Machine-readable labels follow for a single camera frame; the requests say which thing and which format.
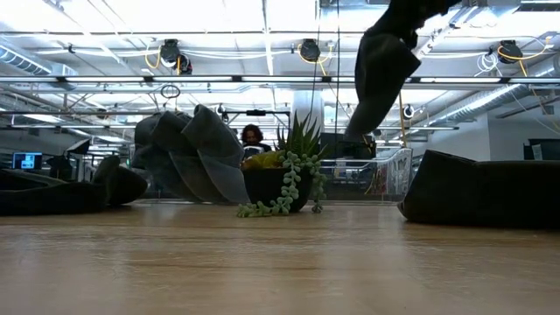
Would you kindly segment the white building column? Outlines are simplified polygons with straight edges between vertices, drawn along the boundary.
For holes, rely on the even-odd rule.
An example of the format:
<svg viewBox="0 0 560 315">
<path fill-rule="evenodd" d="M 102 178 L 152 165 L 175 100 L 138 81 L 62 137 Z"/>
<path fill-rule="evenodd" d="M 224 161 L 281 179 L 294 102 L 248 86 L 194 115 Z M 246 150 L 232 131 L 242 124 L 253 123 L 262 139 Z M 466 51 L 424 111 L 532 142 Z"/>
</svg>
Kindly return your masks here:
<svg viewBox="0 0 560 315">
<path fill-rule="evenodd" d="M 294 122 L 294 117 L 297 116 L 297 119 L 302 122 L 308 116 L 309 126 L 317 122 L 316 130 L 323 132 L 324 107 L 321 90 L 296 90 L 293 92 L 291 102 L 291 120 Z"/>
</svg>

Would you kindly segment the long ceiling light strip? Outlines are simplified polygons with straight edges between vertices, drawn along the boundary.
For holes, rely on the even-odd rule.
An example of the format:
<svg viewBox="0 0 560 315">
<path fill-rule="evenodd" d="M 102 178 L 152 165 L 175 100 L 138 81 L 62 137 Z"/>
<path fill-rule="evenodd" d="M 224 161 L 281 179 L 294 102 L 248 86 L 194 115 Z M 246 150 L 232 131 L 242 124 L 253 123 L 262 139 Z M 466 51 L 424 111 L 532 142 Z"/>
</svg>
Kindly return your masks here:
<svg viewBox="0 0 560 315">
<path fill-rule="evenodd" d="M 194 75 L 194 76 L 0 76 L 1 83 L 352 83 L 351 76 L 269 76 L 269 75 Z M 405 80 L 412 84 L 560 84 L 560 77 L 419 77 Z"/>
</svg>

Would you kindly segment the black angled screen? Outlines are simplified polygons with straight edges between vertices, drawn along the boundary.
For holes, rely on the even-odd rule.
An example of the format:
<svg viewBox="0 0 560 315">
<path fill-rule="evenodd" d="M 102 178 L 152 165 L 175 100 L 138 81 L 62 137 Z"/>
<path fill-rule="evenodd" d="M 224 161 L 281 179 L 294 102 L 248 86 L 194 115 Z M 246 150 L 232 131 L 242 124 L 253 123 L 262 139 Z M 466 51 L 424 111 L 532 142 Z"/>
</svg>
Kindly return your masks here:
<svg viewBox="0 0 560 315">
<path fill-rule="evenodd" d="M 89 151 L 91 140 L 84 139 L 66 149 L 66 154 L 86 155 Z"/>
</svg>

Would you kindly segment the small computer monitor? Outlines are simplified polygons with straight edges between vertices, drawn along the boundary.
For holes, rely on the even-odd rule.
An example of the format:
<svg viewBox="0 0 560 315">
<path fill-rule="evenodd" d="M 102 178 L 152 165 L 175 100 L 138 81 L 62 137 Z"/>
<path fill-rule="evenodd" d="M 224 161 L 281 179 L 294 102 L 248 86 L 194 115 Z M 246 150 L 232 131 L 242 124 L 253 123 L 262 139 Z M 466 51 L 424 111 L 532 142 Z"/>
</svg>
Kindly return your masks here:
<svg viewBox="0 0 560 315">
<path fill-rule="evenodd" d="M 40 170 L 43 154 L 41 152 L 14 152 L 12 168 L 19 170 Z"/>
</svg>

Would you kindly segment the potted succulent plant black pot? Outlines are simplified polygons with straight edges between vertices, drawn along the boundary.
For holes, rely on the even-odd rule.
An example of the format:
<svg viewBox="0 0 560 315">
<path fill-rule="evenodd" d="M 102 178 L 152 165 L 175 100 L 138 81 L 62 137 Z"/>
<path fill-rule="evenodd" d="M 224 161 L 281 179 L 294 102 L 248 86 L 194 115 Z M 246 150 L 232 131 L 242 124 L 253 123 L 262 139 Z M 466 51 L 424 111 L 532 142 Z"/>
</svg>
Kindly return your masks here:
<svg viewBox="0 0 560 315">
<path fill-rule="evenodd" d="M 321 166 L 326 148 L 319 143 L 318 122 L 309 115 L 303 119 L 295 116 L 288 134 L 278 133 L 277 137 L 275 150 L 241 163 L 249 202 L 239 205 L 240 218 L 294 214 L 308 201 L 313 202 L 313 213 L 323 211 L 326 175 Z"/>
</svg>

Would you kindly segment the black metal gantry frame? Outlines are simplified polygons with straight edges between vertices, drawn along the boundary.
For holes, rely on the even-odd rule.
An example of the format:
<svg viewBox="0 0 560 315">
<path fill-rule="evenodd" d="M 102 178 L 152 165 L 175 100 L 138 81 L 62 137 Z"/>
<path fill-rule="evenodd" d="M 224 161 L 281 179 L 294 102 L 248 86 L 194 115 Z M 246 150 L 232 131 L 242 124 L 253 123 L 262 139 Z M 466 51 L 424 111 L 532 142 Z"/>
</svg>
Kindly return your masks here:
<svg viewBox="0 0 560 315">
<path fill-rule="evenodd" d="M 290 115 L 287 111 L 273 111 L 273 110 L 264 110 L 264 109 L 249 109 L 249 110 L 245 110 L 245 111 L 240 111 L 240 110 L 231 111 L 231 110 L 228 110 L 227 113 L 228 113 L 228 117 L 229 117 L 229 122 L 226 122 L 226 124 L 230 124 L 239 115 L 254 116 L 254 117 L 268 116 L 268 115 L 277 116 L 278 114 L 286 114 L 287 116 Z"/>
</svg>

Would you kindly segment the person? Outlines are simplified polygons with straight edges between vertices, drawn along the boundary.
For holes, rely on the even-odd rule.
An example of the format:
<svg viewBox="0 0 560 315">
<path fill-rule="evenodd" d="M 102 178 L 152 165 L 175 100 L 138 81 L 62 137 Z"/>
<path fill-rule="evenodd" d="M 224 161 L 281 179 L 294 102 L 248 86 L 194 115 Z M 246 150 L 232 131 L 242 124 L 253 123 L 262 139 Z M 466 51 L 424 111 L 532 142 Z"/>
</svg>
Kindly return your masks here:
<svg viewBox="0 0 560 315">
<path fill-rule="evenodd" d="M 263 143 L 263 133 L 254 124 L 248 124 L 241 133 L 241 142 L 244 149 L 244 158 L 272 151 L 271 147 Z"/>
</svg>

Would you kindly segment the black monitor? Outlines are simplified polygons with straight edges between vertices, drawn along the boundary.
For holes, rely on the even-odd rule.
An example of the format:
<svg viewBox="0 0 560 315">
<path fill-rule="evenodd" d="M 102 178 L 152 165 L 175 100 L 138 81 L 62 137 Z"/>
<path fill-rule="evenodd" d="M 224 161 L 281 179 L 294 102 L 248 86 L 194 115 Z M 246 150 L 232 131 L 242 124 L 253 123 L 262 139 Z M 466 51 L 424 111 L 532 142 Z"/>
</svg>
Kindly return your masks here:
<svg viewBox="0 0 560 315">
<path fill-rule="evenodd" d="M 376 157 L 376 142 L 369 136 L 361 140 L 347 141 L 340 133 L 322 133 L 319 137 L 322 159 L 351 158 L 371 159 Z"/>
<path fill-rule="evenodd" d="M 560 139 L 529 139 L 523 145 L 525 160 L 560 161 Z"/>
</svg>

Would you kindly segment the silver ventilation duct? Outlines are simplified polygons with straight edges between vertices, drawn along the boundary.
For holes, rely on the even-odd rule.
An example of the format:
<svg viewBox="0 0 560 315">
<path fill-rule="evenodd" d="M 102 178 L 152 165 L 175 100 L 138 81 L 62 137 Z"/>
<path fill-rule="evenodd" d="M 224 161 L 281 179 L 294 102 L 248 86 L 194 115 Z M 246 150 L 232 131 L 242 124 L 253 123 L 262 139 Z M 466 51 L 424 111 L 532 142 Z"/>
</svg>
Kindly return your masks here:
<svg viewBox="0 0 560 315">
<path fill-rule="evenodd" d="M 0 43 L 0 62 L 36 76 L 78 75 L 76 70 L 66 64 L 41 59 L 8 43 Z"/>
<path fill-rule="evenodd" d="M 478 92 L 442 110 L 423 122 L 423 125 L 435 126 L 447 121 L 461 122 L 532 94 L 529 85 L 524 84 L 510 84 L 494 90 Z"/>
</svg>

